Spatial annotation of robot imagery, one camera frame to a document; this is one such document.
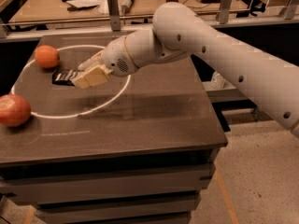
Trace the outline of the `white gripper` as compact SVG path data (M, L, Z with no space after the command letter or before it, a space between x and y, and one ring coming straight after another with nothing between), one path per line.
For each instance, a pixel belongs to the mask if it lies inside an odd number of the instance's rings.
M72 79L73 85L79 89L87 89L108 82L111 73L116 77L135 73L138 68L130 58L125 41L126 36L121 36L81 63L78 70L84 72Z

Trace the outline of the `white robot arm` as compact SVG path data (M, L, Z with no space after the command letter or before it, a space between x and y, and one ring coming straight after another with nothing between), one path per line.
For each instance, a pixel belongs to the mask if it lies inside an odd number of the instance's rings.
M111 41L71 79L85 89L188 52L202 59L283 128L299 137L299 67L207 25L186 6L159 6L152 25Z

